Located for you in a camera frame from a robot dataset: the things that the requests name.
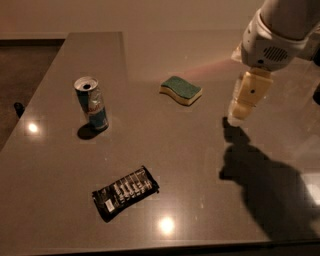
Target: energy drink can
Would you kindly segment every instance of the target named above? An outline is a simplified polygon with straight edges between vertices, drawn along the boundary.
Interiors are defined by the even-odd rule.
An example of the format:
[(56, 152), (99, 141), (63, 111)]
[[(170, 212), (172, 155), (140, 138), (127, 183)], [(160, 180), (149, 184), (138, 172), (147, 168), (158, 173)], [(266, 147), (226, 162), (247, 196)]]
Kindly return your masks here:
[(90, 76), (81, 77), (74, 83), (74, 88), (82, 110), (93, 129), (97, 131), (107, 129), (109, 122), (98, 80)]

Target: dark floor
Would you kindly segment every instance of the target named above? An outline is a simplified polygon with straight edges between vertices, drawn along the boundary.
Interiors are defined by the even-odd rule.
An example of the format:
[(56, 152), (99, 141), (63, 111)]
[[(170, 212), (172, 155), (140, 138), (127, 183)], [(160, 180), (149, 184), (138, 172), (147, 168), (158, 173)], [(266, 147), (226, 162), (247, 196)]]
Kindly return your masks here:
[(0, 41), (0, 151), (19, 120), (14, 103), (28, 105), (63, 41), (39, 42)]

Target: candy bar wrapper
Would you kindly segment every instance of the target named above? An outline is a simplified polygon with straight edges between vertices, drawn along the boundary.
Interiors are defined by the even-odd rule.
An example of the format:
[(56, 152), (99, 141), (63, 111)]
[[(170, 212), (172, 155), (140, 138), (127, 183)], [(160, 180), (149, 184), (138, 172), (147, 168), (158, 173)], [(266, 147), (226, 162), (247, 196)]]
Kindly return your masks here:
[(109, 222), (127, 207), (155, 192), (159, 193), (159, 185), (142, 166), (111, 185), (92, 192), (92, 197), (102, 219)]

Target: can lid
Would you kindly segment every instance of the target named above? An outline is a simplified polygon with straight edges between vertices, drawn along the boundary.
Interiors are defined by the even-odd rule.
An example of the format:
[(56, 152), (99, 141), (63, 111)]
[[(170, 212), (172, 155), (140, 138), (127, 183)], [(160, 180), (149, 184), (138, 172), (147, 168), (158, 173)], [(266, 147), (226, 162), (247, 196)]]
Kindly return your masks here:
[(97, 86), (98, 80), (91, 76), (81, 77), (74, 83), (74, 88), (82, 92), (92, 91)]

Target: wall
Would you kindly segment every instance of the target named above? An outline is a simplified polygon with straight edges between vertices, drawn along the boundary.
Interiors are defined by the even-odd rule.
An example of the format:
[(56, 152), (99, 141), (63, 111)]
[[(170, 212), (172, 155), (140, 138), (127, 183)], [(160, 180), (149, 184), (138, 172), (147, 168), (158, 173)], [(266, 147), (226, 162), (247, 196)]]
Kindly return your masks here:
[(2, 0), (0, 39), (69, 32), (244, 29), (263, 0)]

